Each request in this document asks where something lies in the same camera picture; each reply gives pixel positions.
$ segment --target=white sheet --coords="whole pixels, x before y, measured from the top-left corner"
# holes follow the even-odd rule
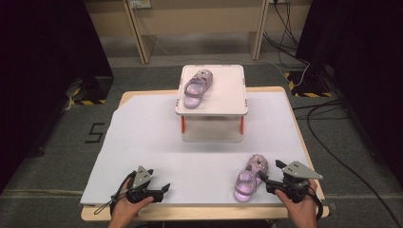
[[[300,161],[308,166],[294,115],[285,92],[247,93],[244,139],[240,143],[184,142],[177,95],[138,95],[112,117],[103,148],[81,199],[82,204],[110,200],[127,174],[139,165],[154,169],[149,189],[171,183],[162,203],[239,203],[234,184],[254,154],[269,161],[269,177],[280,181],[275,160]],[[264,185],[249,203],[278,203]]]

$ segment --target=pink shoe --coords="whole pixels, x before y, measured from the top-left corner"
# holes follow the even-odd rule
[[[235,183],[234,197],[240,202],[246,202],[257,191],[262,183],[259,171],[267,174],[269,165],[267,160],[259,154],[252,156],[246,165],[246,169],[240,171]]]
[[[184,86],[184,105],[187,108],[196,108],[202,100],[202,95],[213,84],[213,73],[202,69],[193,76]]]

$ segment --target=yellow and black tape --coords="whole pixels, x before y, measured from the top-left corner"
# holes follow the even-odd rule
[[[290,87],[291,94],[295,97],[332,97],[331,92],[326,89],[326,85],[295,86],[293,80],[291,80],[291,74],[285,73],[284,75],[289,82],[288,86]]]
[[[76,95],[80,93],[80,87],[78,87],[72,96],[70,102],[71,105],[104,105],[106,103],[105,99],[102,100],[80,100],[76,98]]]

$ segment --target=hand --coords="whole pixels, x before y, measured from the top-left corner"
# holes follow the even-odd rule
[[[130,181],[127,180],[123,186],[123,189],[127,188],[127,184]],[[138,203],[131,203],[126,197],[120,199],[113,209],[112,219],[109,223],[109,228],[123,228],[127,224],[139,217],[139,211],[150,204],[154,199],[152,197],[145,198]]]
[[[308,180],[309,193],[314,195],[317,190],[317,184],[313,180]],[[284,203],[290,218],[297,228],[317,228],[317,204],[308,195],[299,203],[293,203],[288,199],[287,195],[276,189],[278,198]]]

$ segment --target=wall outlet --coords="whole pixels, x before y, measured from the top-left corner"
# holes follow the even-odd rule
[[[278,4],[285,4],[285,3],[289,3],[291,2],[291,0],[278,0]],[[275,4],[274,0],[269,0],[269,4]]]
[[[129,0],[128,4],[132,9],[150,9],[151,8],[150,0]]]

